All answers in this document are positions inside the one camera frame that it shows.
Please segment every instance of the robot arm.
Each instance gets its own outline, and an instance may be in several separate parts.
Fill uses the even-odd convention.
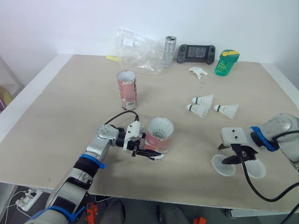
[[[110,146],[123,147],[136,154],[151,157],[160,153],[139,149],[140,139],[145,137],[143,126],[134,121],[127,128],[102,125],[76,161],[49,196],[46,209],[35,214],[25,224],[68,224],[78,220],[85,208],[93,177],[98,169],[105,168],[103,161]]]
[[[218,149],[232,147],[236,153],[224,159],[223,164],[238,164],[240,157],[244,161],[255,160],[257,153],[280,148],[294,168],[299,169],[299,119],[293,115],[281,113],[251,129],[225,127],[221,130],[221,138],[223,144]]]

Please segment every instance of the table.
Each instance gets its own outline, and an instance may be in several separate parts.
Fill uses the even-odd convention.
[[[298,90],[275,72],[275,79],[284,79],[280,85],[290,86],[285,91],[291,100],[265,70],[273,69],[270,65],[238,62],[228,76],[219,77],[213,73],[216,64],[174,63],[157,77],[137,74],[135,111],[144,125],[154,116],[173,121],[171,149],[163,161],[149,161],[111,147],[107,168],[95,176],[90,193],[222,208],[290,211],[294,207],[298,189],[278,202],[265,202],[251,190],[240,165],[236,175],[224,177],[213,170],[211,158],[219,153],[222,127],[258,126],[280,112],[298,116],[292,102],[296,103]],[[192,66],[209,75],[198,80],[188,73]],[[96,128],[122,112],[119,71],[118,64],[102,56],[57,56],[1,114],[0,119],[10,119],[0,133],[0,181],[55,188]],[[240,105],[233,120],[215,111],[201,119],[186,110],[192,97],[211,93],[214,104]],[[127,114],[113,124],[126,127],[133,119]],[[233,154],[231,149],[221,153]],[[265,196],[275,197],[298,181],[298,172],[280,151],[257,157],[267,176],[252,182]]]

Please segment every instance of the container lid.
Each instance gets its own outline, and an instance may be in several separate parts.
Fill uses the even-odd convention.
[[[220,59],[226,62],[237,62],[239,59],[240,53],[236,50],[224,50],[221,55],[220,55]]]
[[[248,160],[245,162],[245,165],[248,175],[252,178],[261,179],[267,174],[266,167],[259,159]]]
[[[236,174],[237,168],[234,164],[222,164],[222,161],[228,156],[217,154],[212,158],[212,166],[217,171],[217,173],[223,176],[232,176]]]

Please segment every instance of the black cable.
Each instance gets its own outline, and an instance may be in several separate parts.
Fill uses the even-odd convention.
[[[276,202],[276,201],[278,201],[279,199],[281,199],[283,196],[285,196],[290,190],[292,190],[293,188],[299,186],[299,182],[294,183],[294,184],[292,184],[290,187],[288,187],[287,189],[285,189],[285,190],[284,190],[280,195],[278,195],[277,197],[275,197],[275,198],[273,198],[273,199],[266,198],[266,197],[262,196],[262,195],[257,191],[257,189],[253,186],[253,184],[252,184],[252,182],[251,182],[251,180],[250,180],[250,178],[249,178],[249,176],[248,176],[248,172],[247,172],[247,169],[246,169],[245,162],[244,162],[244,160],[243,160],[242,157],[239,156],[239,158],[240,158],[241,164],[242,164],[242,166],[243,166],[244,173],[245,173],[245,177],[246,177],[246,180],[247,180],[249,186],[250,186],[251,189],[257,194],[257,196],[259,196],[261,199],[263,199],[263,200],[265,200],[265,201],[267,201],[267,202]]]
[[[124,112],[121,112],[121,113],[117,114],[116,116],[112,117],[109,121],[107,121],[105,123],[105,125],[108,124],[109,122],[113,121],[115,118],[117,118],[117,117],[119,117],[119,116],[121,116],[125,113],[133,113],[133,114],[135,114],[135,120],[139,120],[139,115],[135,111],[124,111]]]
[[[272,139],[273,139],[274,141],[276,141],[276,139],[278,139],[278,138],[280,138],[280,137],[282,137],[282,136],[285,136],[285,135],[288,135],[288,134],[295,134],[295,133],[299,133],[299,130],[296,130],[296,131],[290,131],[290,132],[283,132],[283,133],[281,133],[281,134],[279,134],[279,135],[273,137]]]
[[[281,224],[285,224],[294,215],[295,211],[299,208],[299,203],[293,208],[293,210],[285,217]]]

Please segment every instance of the blue cable tie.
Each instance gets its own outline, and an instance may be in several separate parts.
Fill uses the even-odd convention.
[[[250,127],[255,133],[257,133],[260,140],[263,142],[263,144],[267,147],[267,149],[271,152],[276,151],[276,149],[268,142],[268,140],[265,138],[265,136],[262,134],[261,129],[257,126]]]
[[[87,158],[87,159],[92,160],[99,166],[100,169],[104,169],[107,166],[104,163],[101,163],[100,161],[98,161],[96,158],[92,157],[91,155],[82,154],[80,156],[80,158]]]
[[[58,206],[48,207],[47,210],[54,210],[54,211],[61,212],[63,215],[67,216],[67,218],[69,219],[69,224],[71,224],[72,222],[76,221],[78,215],[83,211],[84,208],[85,208],[85,206],[83,206],[77,213],[74,213],[74,214],[71,214],[67,210],[60,208]]]

